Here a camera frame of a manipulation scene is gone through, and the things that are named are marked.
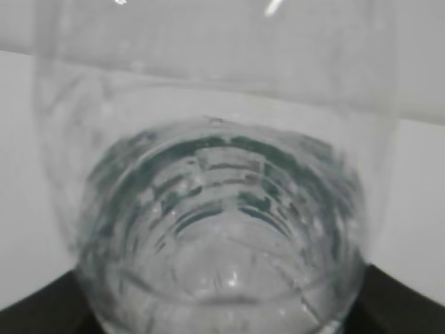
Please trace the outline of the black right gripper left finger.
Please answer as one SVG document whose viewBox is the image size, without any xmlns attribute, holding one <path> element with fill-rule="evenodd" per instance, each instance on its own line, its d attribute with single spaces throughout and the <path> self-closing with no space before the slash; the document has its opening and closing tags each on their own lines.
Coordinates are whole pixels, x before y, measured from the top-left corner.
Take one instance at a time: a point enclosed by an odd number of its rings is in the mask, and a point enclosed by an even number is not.
<svg viewBox="0 0 445 334">
<path fill-rule="evenodd" d="M 1 332 L 9 334 L 100 333 L 83 292 L 68 271 L 1 311 Z"/>
</svg>

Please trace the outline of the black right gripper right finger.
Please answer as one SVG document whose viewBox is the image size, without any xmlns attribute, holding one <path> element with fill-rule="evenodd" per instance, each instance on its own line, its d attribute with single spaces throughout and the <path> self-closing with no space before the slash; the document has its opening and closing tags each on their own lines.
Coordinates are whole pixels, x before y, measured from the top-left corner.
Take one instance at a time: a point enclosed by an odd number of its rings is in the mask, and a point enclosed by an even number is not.
<svg viewBox="0 0 445 334">
<path fill-rule="evenodd" d="M 371 265 L 343 331 L 350 334 L 444 334 L 444 306 Z"/>
</svg>

